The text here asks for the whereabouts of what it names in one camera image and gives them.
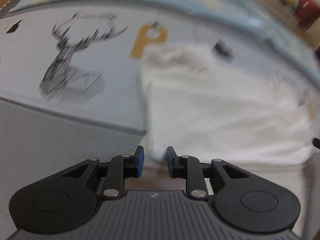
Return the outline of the white small shirt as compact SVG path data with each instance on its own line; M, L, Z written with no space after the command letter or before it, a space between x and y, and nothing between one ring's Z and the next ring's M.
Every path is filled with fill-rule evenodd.
M224 159L287 187L307 225L311 145L319 135L319 96L277 60L243 51L225 58L208 44L148 46L141 58L148 158L165 149L202 162Z

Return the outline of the grey printed bed sheet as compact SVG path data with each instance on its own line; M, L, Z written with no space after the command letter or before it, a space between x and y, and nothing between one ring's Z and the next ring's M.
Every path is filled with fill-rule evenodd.
M1 20L1 239L15 230L8 205L20 187L89 156L109 160L143 145L141 58L148 46L176 43L208 44L227 59L243 51L277 60L319 96L319 83L288 58L216 20L119 2L15 12ZM146 175L161 162L146 153Z

